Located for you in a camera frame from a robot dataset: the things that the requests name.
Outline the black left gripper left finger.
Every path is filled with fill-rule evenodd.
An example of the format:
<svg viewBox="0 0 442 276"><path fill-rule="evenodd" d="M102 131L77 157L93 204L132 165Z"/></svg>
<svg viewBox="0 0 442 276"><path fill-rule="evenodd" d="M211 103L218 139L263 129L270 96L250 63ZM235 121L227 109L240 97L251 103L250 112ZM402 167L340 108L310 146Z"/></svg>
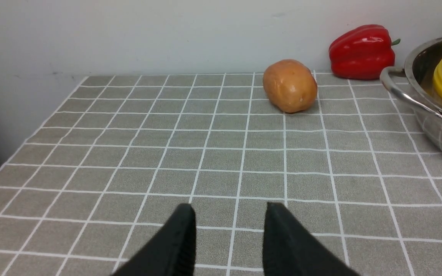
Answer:
<svg viewBox="0 0 442 276"><path fill-rule="evenodd" d="M192 276L196 220L191 204L181 203L159 231L113 276Z"/></svg>

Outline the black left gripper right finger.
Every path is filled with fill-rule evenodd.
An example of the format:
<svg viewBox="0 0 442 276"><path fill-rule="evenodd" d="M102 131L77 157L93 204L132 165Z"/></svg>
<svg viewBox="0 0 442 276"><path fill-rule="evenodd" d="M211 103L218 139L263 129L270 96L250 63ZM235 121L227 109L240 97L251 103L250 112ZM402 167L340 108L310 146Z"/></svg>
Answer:
<svg viewBox="0 0 442 276"><path fill-rule="evenodd" d="M358 276L278 202L268 202L263 234L265 276Z"/></svg>

